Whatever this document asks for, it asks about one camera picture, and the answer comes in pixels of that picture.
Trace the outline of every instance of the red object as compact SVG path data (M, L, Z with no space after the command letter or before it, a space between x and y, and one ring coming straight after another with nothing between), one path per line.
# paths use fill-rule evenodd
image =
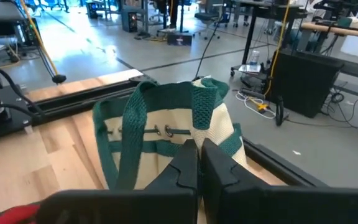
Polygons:
M13 207L0 212L0 224L14 224L19 222L35 224L35 214L39 207L39 204L33 203L30 205Z

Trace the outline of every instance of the concrete floor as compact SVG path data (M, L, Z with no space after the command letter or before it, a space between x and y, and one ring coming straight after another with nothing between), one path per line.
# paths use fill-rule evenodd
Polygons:
M67 82L98 77L109 73L136 68L150 75L160 83L191 80L207 41L196 37L191 47L174 47L166 43L135 40L134 34L124 32L119 16L111 21L89 20L85 14L76 12L49 12L38 18L44 44L53 58L58 71L67 76ZM264 24L257 20L252 46L260 51L260 61L272 56L275 46L272 37L258 34ZM195 32L203 28L202 23L185 14L185 29ZM158 27L150 28L155 34ZM203 60L199 75L228 82L233 90L239 89L240 75L230 78L233 65L241 63L246 44L248 27L221 27L221 38L213 39ZM341 41L333 55L358 61L339 52ZM16 83L26 84L29 90L53 86L50 76L40 59L23 61L16 67L6 69ZM358 84L358 78L341 74L340 79ZM319 178L330 186L358 187L358 130L353 128L332 128L306 126L285 122L278 128L272 120L265 119L247 109L235 98L235 91L225 99L233 122L241 123L244 136L257 144L284 157L294 165ZM345 94L341 106L346 115L352 112L352 103L357 97ZM343 119L335 107L335 116ZM292 121L322 125L344 125L324 115L308 119L290 113ZM358 104L352 124L358 126Z

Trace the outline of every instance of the wooden tabletop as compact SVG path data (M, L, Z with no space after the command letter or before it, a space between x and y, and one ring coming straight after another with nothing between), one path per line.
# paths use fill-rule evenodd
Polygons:
M42 100L141 75L137 70L66 83L29 93ZM248 170L272 185L284 183L254 161ZM0 211L42 200L59 190L106 189L92 112L76 114L0 138Z
M320 32L327 32L328 26L323 25L316 25L314 22L304 22L301 25L302 29L309 29L309 30L317 30ZM350 29L343 29L343 28L337 28L332 27L329 32L332 32L334 34L342 34L342 35L352 35L358 37L358 30L350 30Z

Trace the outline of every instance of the metal grommet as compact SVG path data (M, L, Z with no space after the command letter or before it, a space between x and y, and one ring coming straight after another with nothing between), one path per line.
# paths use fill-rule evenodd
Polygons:
M168 137L172 138L173 134L170 132L171 128L168 125L165 125L165 134L167 134Z
M154 129L156 129L156 130L157 130L157 134L160 136L160 135L161 135L161 132L160 132L160 130L159 130L159 128L158 128L158 126L157 126L157 125L155 125L155 126L154 126Z

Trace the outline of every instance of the green and white tote bag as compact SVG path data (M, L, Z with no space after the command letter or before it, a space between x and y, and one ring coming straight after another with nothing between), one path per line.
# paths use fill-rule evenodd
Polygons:
M241 129L223 98L227 84L212 78L158 85L142 82L127 99L96 103L98 152L110 189L143 189L187 139L201 149L205 138L246 166Z

